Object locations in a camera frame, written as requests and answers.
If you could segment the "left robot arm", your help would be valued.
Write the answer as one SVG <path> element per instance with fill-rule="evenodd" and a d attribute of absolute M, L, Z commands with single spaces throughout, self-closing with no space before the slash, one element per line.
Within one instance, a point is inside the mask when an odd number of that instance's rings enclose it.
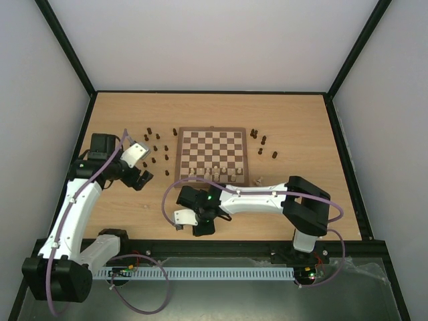
<path fill-rule="evenodd" d="M 121 229 L 103 229 L 96 240 L 82 249 L 82 240 L 92 210 L 102 191 L 114 181 L 141 190 L 153 177 L 137 167 L 150 153 L 142 142 L 113 134 L 93 134 L 89 149 L 71 165 L 66 193 L 56 222 L 34 257 L 25 259 L 21 271 L 36 300 L 83 302 L 93 277 L 114 256 L 126 249 L 128 234 Z"/>

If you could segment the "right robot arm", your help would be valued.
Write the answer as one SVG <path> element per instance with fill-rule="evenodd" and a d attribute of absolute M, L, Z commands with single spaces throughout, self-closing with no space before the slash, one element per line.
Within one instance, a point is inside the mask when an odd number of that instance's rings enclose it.
<path fill-rule="evenodd" d="M 184 185 L 177 198 L 183 209 L 175 211 L 173 223 L 180 229 L 193 227 L 194 236 L 212 235 L 214 220 L 232 220 L 237 213 L 277 213 L 294 226 L 292 255 L 308 261 L 315 254 L 315 242 L 327 234 L 330 195 L 298 176 L 287 183 L 268 187 L 237 187 L 213 183 L 205 191 Z"/>

